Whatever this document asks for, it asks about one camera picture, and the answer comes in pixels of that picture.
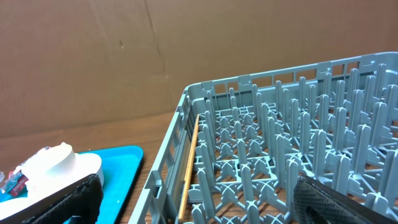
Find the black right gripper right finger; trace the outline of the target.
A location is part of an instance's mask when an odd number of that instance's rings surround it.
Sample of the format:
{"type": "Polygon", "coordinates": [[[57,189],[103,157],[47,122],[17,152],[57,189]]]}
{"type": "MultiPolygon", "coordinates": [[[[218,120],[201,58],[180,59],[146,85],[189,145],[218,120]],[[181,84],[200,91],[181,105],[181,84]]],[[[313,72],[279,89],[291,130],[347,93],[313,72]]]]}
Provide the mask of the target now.
{"type": "Polygon", "coordinates": [[[294,188],[294,209],[299,223],[395,223],[384,214],[348,198],[307,175],[294,188]]]}

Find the white cup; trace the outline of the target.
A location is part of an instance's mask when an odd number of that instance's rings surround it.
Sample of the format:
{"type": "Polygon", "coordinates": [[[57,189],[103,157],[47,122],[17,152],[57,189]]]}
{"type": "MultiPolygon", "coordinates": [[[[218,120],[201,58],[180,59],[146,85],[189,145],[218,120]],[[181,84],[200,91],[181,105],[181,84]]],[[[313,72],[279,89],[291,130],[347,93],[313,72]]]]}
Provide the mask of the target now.
{"type": "Polygon", "coordinates": [[[39,154],[23,166],[21,172],[31,181],[68,175],[75,167],[76,156],[71,145],[62,142],[39,154]]]}

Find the red snack wrapper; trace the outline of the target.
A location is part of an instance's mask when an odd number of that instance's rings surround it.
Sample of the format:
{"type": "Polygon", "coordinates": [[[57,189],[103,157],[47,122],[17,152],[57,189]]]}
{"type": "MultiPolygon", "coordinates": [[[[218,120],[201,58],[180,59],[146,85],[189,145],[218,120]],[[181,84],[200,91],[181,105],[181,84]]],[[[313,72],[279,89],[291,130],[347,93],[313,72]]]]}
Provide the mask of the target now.
{"type": "Polygon", "coordinates": [[[25,183],[27,181],[28,178],[21,171],[18,171],[15,174],[12,173],[5,181],[5,184],[1,187],[1,193],[17,197],[25,189],[25,183]]]}

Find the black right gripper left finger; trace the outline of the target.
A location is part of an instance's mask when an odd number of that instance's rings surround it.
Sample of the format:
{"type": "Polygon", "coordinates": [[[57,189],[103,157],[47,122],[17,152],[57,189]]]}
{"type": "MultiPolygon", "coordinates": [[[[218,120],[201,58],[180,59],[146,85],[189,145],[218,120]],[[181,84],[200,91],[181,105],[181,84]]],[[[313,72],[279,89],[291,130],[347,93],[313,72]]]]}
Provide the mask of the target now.
{"type": "Polygon", "coordinates": [[[59,224],[96,223],[100,214],[103,188],[97,174],[90,174],[88,180],[76,187],[72,193],[64,196],[58,203],[33,217],[22,221],[23,224],[59,224]]]}

